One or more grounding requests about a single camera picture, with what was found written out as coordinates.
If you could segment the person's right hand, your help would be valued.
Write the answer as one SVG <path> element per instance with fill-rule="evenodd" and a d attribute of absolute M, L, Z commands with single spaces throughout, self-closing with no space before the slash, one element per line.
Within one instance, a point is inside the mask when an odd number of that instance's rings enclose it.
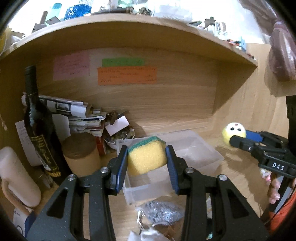
<path fill-rule="evenodd" d="M 278 176 L 276 173 L 271 173 L 269 177 L 266 177 L 265 180 L 269 185 L 268 192 L 267 192 L 268 202 L 270 204 L 275 204 L 275 202 L 280 198 L 280 194 L 278 192 L 280 188 L 280 182 L 278 180 Z"/>

